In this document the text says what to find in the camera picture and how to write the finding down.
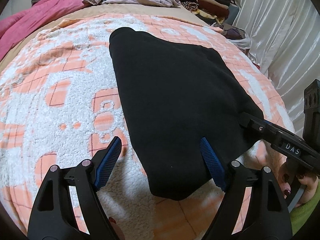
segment white curtain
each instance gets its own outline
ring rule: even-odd
[[[272,81],[301,136],[303,91],[320,80],[320,16],[310,0],[236,1],[234,25],[252,38],[250,58]]]

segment dark red nail polish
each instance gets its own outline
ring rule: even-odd
[[[112,217],[109,217],[109,222],[115,223],[115,224],[117,223],[116,220],[114,218],[112,218]]]
[[[285,190],[284,190],[284,194],[285,194],[286,196],[289,196],[289,195],[290,195],[290,193],[291,193],[291,191],[290,191],[290,190],[288,190],[288,189],[285,189]]]
[[[283,177],[282,177],[282,180],[283,180],[284,183],[287,183],[288,180],[289,180],[289,178],[290,178],[289,174],[285,173],[285,174],[283,175]]]
[[[304,177],[305,177],[304,174],[297,174],[297,178],[298,178],[298,179],[303,179]]]

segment finger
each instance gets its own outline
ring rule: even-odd
[[[307,187],[296,207],[307,203],[311,198],[313,198],[319,182],[318,177],[312,172],[307,172],[306,174],[297,174],[297,178],[302,185],[306,185]]]
[[[117,236],[119,237],[119,239],[125,240],[124,233],[122,232],[121,228],[116,224],[116,221],[112,217],[109,217],[109,222],[110,222],[110,225],[113,227],[113,230],[116,232]]]
[[[279,186],[280,186],[280,189],[282,191],[284,198],[286,198],[291,193],[291,188],[288,183],[289,179],[290,179],[290,175],[289,175],[288,169],[284,163],[281,165],[279,172],[278,172],[278,183],[279,183]]]

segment textured blue pad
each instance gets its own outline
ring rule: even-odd
[[[100,190],[107,184],[108,179],[110,178],[111,172],[116,165],[116,162],[121,153],[122,143],[120,138],[116,139],[116,141],[111,146],[110,150],[103,158],[99,167],[96,170],[96,181],[94,185],[97,190]]]
[[[213,178],[216,186],[220,187],[222,191],[226,190],[226,183],[224,181],[225,171],[215,152],[211,148],[209,142],[205,137],[200,140],[200,152],[208,167],[208,170]]]

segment screw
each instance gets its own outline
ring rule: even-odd
[[[231,165],[234,166],[234,167],[239,167],[240,163],[238,161],[232,161]]]
[[[56,171],[57,169],[58,169],[58,166],[57,166],[57,165],[52,165],[52,166],[50,167],[50,171],[52,171],[52,172]]]
[[[264,170],[266,173],[270,173],[270,172],[271,172],[271,169],[270,169],[268,166],[263,167],[263,170]]]
[[[84,160],[82,161],[82,166],[89,166],[91,164],[91,161],[90,160]]]

